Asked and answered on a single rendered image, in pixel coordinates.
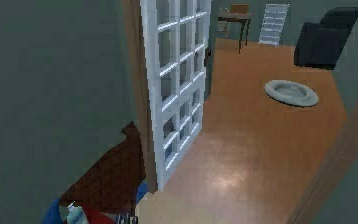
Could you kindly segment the white glass-paned room door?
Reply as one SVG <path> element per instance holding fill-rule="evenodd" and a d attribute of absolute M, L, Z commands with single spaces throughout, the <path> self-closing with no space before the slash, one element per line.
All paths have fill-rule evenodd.
<path fill-rule="evenodd" d="M 212 0 L 141 0 L 157 186 L 202 129 Z"/>

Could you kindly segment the pale blue bottle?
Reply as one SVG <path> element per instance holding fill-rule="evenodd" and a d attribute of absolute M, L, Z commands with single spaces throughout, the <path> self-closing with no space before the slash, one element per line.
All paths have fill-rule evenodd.
<path fill-rule="evenodd" d="M 67 224 L 88 224 L 88 220 L 81 206 L 75 206 L 74 203 L 68 205 Z"/>

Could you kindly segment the brown wooden table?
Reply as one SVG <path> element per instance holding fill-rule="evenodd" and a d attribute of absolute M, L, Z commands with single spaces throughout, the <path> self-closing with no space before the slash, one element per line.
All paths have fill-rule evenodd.
<path fill-rule="evenodd" d="M 220 12 L 218 14 L 219 21 L 236 22 L 241 24 L 240 35 L 239 35 L 239 48 L 242 48 L 242 37 L 245 37 L 245 41 L 248 41 L 248 34 L 251 19 L 253 13 L 231 13 L 231 12 Z"/>

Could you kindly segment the white ladder shelf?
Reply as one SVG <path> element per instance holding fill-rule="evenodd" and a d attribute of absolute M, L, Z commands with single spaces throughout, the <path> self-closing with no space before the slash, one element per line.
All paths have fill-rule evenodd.
<path fill-rule="evenodd" d="M 260 29 L 259 43 L 278 46 L 289 4 L 267 4 Z"/>

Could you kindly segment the grey round pet bed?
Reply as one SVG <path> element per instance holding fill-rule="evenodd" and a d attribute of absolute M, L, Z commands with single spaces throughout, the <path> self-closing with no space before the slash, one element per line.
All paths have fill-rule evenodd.
<path fill-rule="evenodd" d="M 310 87 L 289 80 L 271 80 L 264 85 L 265 93 L 281 103 L 311 107 L 319 102 L 317 93 Z"/>

